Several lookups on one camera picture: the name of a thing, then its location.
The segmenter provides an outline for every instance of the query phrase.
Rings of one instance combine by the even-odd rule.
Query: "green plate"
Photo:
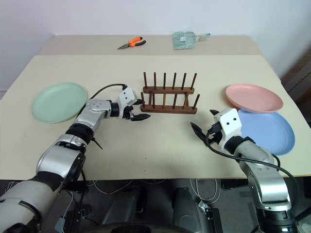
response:
[[[86,102],[86,91],[75,83],[58,83],[41,92],[31,111],[39,121],[57,123],[74,117]]]

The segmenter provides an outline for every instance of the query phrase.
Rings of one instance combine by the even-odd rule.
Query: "plastic plate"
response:
[[[295,135],[289,123],[278,113],[257,114],[238,111],[242,123],[242,137],[249,136],[255,143],[275,155],[284,155],[295,145]]]
[[[283,107],[274,92],[252,84],[234,84],[226,89],[228,100],[235,106],[253,113],[273,113]]]
[[[86,91],[76,83],[58,83],[41,92],[33,101],[34,118],[57,123],[75,116],[86,102]]]

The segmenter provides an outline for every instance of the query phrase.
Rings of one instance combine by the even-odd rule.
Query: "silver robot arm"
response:
[[[115,103],[89,100],[66,133],[43,153],[36,175],[18,183],[0,197],[0,232],[39,232],[57,194],[66,184],[78,179],[86,159],[86,147],[94,140],[101,120],[119,117],[135,121],[150,116],[132,114],[131,105],[137,101],[129,87],[120,93]]]
[[[236,158],[274,164],[274,158],[268,150],[257,146],[249,137],[241,137],[242,124],[236,109],[227,109],[222,112],[211,110],[211,112],[216,123],[208,130],[207,136],[197,125],[191,123],[196,135],[209,148],[212,142],[216,142],[222,151],[228,151]],[[248,179],[260,231],[265,233],[297,232],[288,189],[278,170],[257,163],[238,162]]]

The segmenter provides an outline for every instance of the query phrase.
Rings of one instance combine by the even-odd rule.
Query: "white wall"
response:
[[[0,0],[0,90],[55,34],[245,34],[281,77],[311,45],[311,0]]]

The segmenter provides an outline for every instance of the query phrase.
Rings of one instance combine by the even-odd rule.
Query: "pink plate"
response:
[[[283,107],[283,101],[276,93],[261,86],[233,84],[225,93],[235,106],[253,113],[273,113]]]

